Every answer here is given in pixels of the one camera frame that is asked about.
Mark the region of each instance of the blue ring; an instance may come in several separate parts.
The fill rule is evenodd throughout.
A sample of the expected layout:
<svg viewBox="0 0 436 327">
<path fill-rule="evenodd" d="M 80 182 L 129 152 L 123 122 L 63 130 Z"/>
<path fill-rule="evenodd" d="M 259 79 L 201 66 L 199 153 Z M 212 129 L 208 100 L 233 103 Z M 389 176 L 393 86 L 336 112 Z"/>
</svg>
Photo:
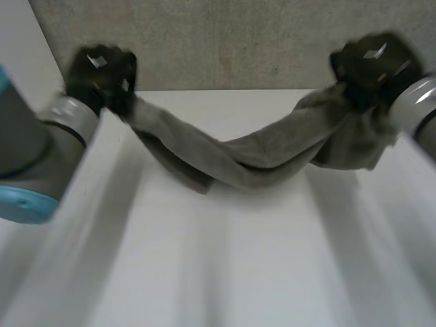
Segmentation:
<svg viewBox="0 0 436 327">
<path fill-rule="evenodd" d="M 0 94 L 2 94 L 9 86 L 11 82 L 9 77 L 6 75 L 5 70 L 0 65 Z"/>
<path fill-rule="evenodd" d="M 38 192 L 0 185 L 0 217 L 17 223 L 46 223 L 59 201 Z"/>
</svg>

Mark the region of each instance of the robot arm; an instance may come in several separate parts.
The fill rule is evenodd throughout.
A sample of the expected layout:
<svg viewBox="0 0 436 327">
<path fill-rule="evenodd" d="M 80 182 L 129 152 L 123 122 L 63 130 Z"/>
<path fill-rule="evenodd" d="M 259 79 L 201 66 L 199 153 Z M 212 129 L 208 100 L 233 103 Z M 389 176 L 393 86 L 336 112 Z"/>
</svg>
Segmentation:
<svg viewBox="0 0 436 327">
<path fill-rule="evenodd" d="M 65 94 L 35 116 L 0 69 L 0 217 L 19 223 L 51 218 L 101 109 L 133 105 L 135 75 L 132 53 L 82 48 L 65 79 Z"/>
<path fill-rule="evenodd" d="M 330 56 L 345 96 L 359 112 L 377 106 L 398 131 L 436 160 L 436 78 L 397 35 L 368 35 Z"/>
<path fill-rule="evenodd" d="M 389 117 L 436 161 L 436 78 L 423 78 L 406 89 L 393 103 Z"/>
</svg>

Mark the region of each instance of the white table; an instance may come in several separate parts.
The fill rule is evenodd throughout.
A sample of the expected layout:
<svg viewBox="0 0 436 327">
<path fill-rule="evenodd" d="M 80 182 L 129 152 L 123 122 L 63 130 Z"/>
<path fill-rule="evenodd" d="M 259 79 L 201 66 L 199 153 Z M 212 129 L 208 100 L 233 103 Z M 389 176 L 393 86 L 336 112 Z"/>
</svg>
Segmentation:
<svg viewBox="0 0 436 327">
<path fill-rule="evenodd" d="M 305 93 L 141 95 L 226 140 Z M 435 181 L 401 138 L 373 172 L 202 196 L 107 113 L 2 326 L 434 326 Z"/>
</svg>

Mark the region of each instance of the cloth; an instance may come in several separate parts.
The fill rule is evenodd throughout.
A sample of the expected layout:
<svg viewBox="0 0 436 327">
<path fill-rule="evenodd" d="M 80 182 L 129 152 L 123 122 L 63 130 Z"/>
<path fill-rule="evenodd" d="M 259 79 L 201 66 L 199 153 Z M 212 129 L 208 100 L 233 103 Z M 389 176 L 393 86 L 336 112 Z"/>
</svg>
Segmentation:
<svg viewBox="0 0 436 327">
<path fill-rule="evenodd" d="M 159 162 L 206 193 L 215 179 L 239 189 L 268 187 L 308 163 L 372 169 L 396 136 L 380 112 L 386 111 L 357 113 L 337 85 L 302 98 L 281 120 L 227 142 L 141 99 L 125 121 Z"/>
</svg>

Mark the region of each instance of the gray wall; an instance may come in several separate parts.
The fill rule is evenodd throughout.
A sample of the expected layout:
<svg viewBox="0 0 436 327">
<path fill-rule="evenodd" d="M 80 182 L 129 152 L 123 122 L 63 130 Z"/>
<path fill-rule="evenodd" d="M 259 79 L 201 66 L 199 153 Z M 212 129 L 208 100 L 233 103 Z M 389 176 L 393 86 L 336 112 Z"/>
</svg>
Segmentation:
<svg viewBox="0 0 436 327">
<path fill-rule="evenodd" d="M 332 80 L 329 53 L 395 29 L 436 67 L 435 0 L 30 0 L 61 70 L 78 44 L 139 58 L 144 90 L 295 89 Z"/>
</svg>

